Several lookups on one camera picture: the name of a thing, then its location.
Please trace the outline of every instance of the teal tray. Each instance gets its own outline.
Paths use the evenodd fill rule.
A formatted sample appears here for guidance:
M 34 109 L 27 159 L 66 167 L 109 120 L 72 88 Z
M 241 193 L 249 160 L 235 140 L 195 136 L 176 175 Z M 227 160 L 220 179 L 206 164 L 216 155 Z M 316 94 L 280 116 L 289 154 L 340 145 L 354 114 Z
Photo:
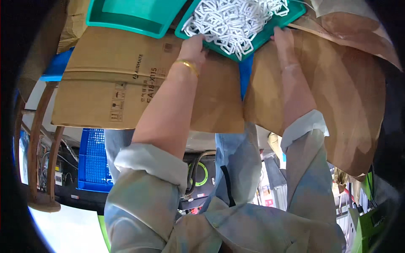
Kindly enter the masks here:
M 162 38 L 187 0 L 91 0 L 88 26 Z
M 179 38 L 182 39 L 188 39 L 189 36 L 187 36 L 184 32 L 181 31 L 183 28 L 184 23 L 187 21 L 187 19 L 191 16 L 191 14 L 194 12 L 196 9 L 198 3 L 201 0 L 194 0 L 193 3 L 190 5 L 188 8 L 187 12 L 184 14 L 183 18 L 181 19 L 179 25 L 176 28 L 175 35 Z M 259 47 L 261 47 L 264 43 L 266 43 L 269 39 L 270 36 L 274 34 L 273 28 L 275 26 L 279 26 L 280 28 L 286 27 L 289 23 L 293 22 L 294 20 L 298 19 L 302 15 L 305 14 L 307 11 L 305 6 L 303 4 L 300 4 L 298 2 L 288 2 L 288 8 L 289 12 L 288 15 L 284 17 L 280 17 L 277 15 L 273 15 L 272 19 L 269 20 L 269 22 L 264 26 L 263 31 L 259 32 L 254 40 L 252 40 L 252 45 L 254 47 L 254 50 L 250 52 L 247 55 L 242 55 L 242 60 L 245 60 L 248 58 L 250 55 L 252 55 Z M 236 55 L 233 53 L 232 55 L 228 55 L 224 51 L 221 50 L 220 46 L 215 45 L 214 42 L 207 43 L 204 41 L 204 46 L 208 49 L 214 50 L 215 52 L 218 52 L 236 62 L 241 62 L 239 59 L 236 57 Z

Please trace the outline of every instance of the wooden chair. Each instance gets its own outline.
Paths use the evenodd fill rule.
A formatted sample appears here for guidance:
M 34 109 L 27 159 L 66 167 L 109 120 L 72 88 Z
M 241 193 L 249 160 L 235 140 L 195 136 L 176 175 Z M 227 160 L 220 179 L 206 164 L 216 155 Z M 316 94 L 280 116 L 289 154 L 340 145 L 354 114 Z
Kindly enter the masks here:
M 47 172 L 47 192 L 42 192 L 37 189 L 37 174 L 38 174 L 38 162 L 37 162 L 37 147 L 40 140 L 40 134 L 42 127 L 42 121 L 44 119 L 45 111 L 48 107 L 52 93 L 56 87 L 55 82 L 47 83 L 41 99 L 39 100 L 37 109 L 32 111 L 34 113 L 34 120 L 30 131 L 30 142 L 28 145 L 28 198 L 27 204 L 29 207 L 43 211 L 43 212 L 58 212 L 60 210 L 60 204 L 55 201 L 55 166 L 56 158 L 58 157 L 59 145 L 62 139 L 63 130 L 65 127 L 58 126 L 56 128 L 55 135 L 53 136 L 52 146 L 49 153 L 48 172 Z M 17 98 L 15 106 L 15 132 L 14 132 L 14 157 L 17 168 L 17 174 L 20 178 L 19 170 L 19 139 L 20 130 L 22 125 L 22 116 L 25 108 L 25 102 L 21 97 Z

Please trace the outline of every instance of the chair leg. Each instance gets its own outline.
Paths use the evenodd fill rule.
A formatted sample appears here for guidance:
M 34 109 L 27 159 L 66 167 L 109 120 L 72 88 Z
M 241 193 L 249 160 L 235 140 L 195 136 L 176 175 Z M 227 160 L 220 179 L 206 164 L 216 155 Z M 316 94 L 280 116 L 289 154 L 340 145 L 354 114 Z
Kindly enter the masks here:
M 60 141 L 62 139 L 63 130 L 65 127 L 58 126 L 53 136 L 51 152 L 49 153 L 48 172 L 47 172 L 47 193 L 50 200 L 55 201 L 55 166 L 58 157 Z
M 21 124 L 23 123 L 22 110 L 25 108 L 25 102 L 20 95 L 17 96 L 17 101 L 14 108 L 15 124 L 14 124 L 14 162 L 17 173 L 18 181 L 21 182 L 20 175 L 20 158 L 19 158 L 19 146 L 20 146 L 20 131 Z
M 47 83 L 44 92 L 42 93 L 41 99 L 39 100 L 38 106 L 36 108 L 34 120 L 31 127 L 30 142 L 28 144 L 28 185 L 29 191 L 29 202 L 36 203 L 37 201 L 37 161 L 36 153 L 39 141 L 39 135 L 41 133 L 42 121 L 44 119 L 45 111 L 48 107 L 49 101 L 51 99 L 53 90 L 55 89 L 55 83 Z

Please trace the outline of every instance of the rolled-up sleeve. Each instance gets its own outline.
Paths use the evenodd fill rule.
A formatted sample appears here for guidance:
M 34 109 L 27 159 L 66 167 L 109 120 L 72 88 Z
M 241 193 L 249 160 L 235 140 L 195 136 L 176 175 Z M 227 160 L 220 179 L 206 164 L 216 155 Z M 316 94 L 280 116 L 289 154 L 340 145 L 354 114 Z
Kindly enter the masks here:
M 328 129 L 317 110 L 285 130 L 281 147 L 287 157 L 287 211 L 307 219 L 336 223 L 325 136 L 329 136 Z
M 139 143 L 122 149 L 114 164 L 120 175 L 104 209 L 111 252 L 163 250 L 187 187 L 187 164 Z

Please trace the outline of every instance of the blue plastic crate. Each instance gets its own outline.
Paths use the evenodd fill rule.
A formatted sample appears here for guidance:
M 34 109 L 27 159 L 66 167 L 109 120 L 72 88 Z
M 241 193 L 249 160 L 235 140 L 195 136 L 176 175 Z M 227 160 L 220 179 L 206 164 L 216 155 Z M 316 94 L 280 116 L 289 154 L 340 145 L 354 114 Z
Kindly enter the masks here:
M 58 82 L 62 80 L 63 73 L 68 65 L 73 49 L 75 49 L 75 47 L 71 47 L 66 52 L 54 55 L 47 70 L 45 70 L 45 73 L 39 78 L 39 80 L 44 82 Z
M 110 192 L 113 187 L 104 145 L 104 130 L 84 128 L 79 151 L 77 188 Z

